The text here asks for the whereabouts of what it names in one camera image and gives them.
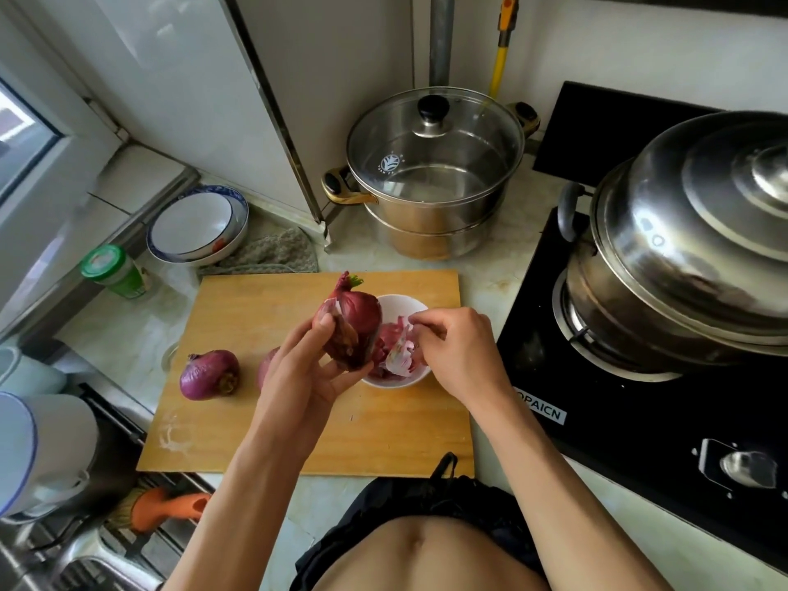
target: flour residue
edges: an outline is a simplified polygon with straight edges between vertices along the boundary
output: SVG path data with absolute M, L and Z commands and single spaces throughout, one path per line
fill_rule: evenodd
M 179 423 L 178 415 L 174 412 L 168 413 L 164 416 L 158 432 L 159 447 L 187 455 L 194 445 L 192 441 L 194 428 L 193 424 Z

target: forearm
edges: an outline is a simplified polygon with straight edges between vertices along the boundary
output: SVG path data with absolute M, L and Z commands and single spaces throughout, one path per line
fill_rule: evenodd
M 257 591 L 301 466 L 287 450 L 248 435 L 165 591 Z
M 477 421 L 504 467 L 554 591 L 669 591 L 536 417 L 503 396 Z

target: hand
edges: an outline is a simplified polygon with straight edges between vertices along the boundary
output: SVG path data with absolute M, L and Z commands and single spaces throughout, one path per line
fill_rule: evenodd
M 446 391 L 477 417 L 493 397 L 514 397 L 489 317 L 475 310 L 428 309 L 409 317 L 425 362 Z
M 334 331 L 331 315 L 290 331 L 271 361 L 254 411 L 251 431 L 306 460 L 323 432 L 334 400 L 367 375 L 373 365 L 343 372 L 334 361 L 319 365 Z

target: green cap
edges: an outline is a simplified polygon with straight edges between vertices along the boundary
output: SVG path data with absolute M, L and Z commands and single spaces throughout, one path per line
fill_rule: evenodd
M 114 244 L 94 248 L 80 263 L 82 276 L 98 282 L 112 276 L 123 267 L 126 251 Z

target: stove knob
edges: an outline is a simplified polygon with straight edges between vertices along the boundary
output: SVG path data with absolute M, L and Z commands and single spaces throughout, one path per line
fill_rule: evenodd
M 777 463 L 764 452 L 731 452 L 719 460 L 723 472 L 746 487 L 777 487 Z

